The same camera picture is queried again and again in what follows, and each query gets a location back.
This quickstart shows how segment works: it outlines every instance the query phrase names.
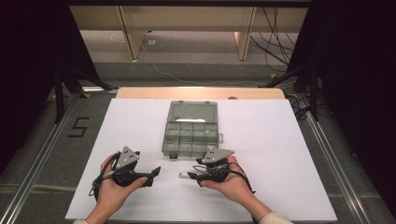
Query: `floor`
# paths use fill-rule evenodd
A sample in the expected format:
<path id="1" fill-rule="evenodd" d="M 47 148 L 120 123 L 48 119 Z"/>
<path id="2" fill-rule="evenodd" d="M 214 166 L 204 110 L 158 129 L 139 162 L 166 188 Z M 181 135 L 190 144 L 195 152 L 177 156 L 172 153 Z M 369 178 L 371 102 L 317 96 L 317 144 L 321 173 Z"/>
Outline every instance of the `floor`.
<path id="1" fill-rule="evenodd" d="M 131 62 L 128 50 L 120 32 L 82 31 L 87 48 L 95 63 L 99 77 L 114 86 L 241 86 L 257 87 L 271 81 L 273 76 L 284 74 L 286 65 L 265 54 L 253 41 L 250 41 L 245 61 L 238 59 L 233 33 L 189 33 L 189 32 L 147 32 L 144 47 L 137 61 Z M 252 34 L 253 39 L 266 49 L 264 38 L 271 34 Z M 282 46 L 293 48 L 298 34 L 279 34 Z M 275 56 L 287 61 L 292 51 L 286 49 L 288 56 L 281 53 L 279 47 L 269 46 Z M 307 94 L 295 95 L 291 87 L 293 79 L 278 86 L 290 96 L 290 104 L 295 111 L 307 105 Z M 92 86 L 81 80 L 82 86 Z M 49 148 L 45 155 L 28 197 L 20 202 L 15 223 L 71 223 L 64 220 L 68 205 L 88 160 L 92 146 L 98 134 L 109 102 L 115 92 L 69 96 L 64 90 L 64 99 L 68 108 L 67 119 L 55 127 L 55 101 L 49 95 L 46 108 L 37 120 L 30 136 L 0 176 L 0 210 L 15 199 L 20 185 L 29 179 L 35 158 Z M 346 137 L 326 101 L 319 96 L 319 122 L 313 122 L 311 116 L 302 114 L 299 125 L 305 142 L 318 169 L 323 186 L 328 193 L 332 207 L 338 217 L 338 224 L 348 223 L 396 223 L 374 186 L 364 173 L 359 160 L 351 156 Z M 81 130 L 74 128 L 76 122 L 87 127 L 81 137 Z M 327 139 L 323 144 L 319 134 Z M 47 141 L 53 135 L 53 143 Z M 334 157 L 326 155 L 326 150 Z M 337 161 L 340 171 L 334 171 L 332 161 Z M 343 183 L 349 185 L 361 203 L 361 211 L 350 207 L 348 193 Z"/>

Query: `person's right hand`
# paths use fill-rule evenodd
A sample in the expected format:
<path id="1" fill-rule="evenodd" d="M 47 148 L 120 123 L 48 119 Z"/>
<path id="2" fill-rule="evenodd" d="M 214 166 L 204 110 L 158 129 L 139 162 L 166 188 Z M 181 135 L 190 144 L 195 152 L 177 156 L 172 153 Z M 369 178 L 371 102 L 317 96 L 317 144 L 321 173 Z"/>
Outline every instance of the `person's right hand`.
<path id="1" fill-rule="evenodd" d="M 230 163 L 231 170 L 241 174 L 243 173 L 241 168 L 236 165 L 238 164 L 236 157 L 229 156 L 227 157 L 227 161 Z M 242 200 L 253 195 L 245 179 L 236 174 L 228 174 L 227 178 L 220 183 L 211 180 L 205 180 L 201 182 L 201 185 L 203 187 L 220 191 L 226 198 L 236 203 L 241 203 Z"/>

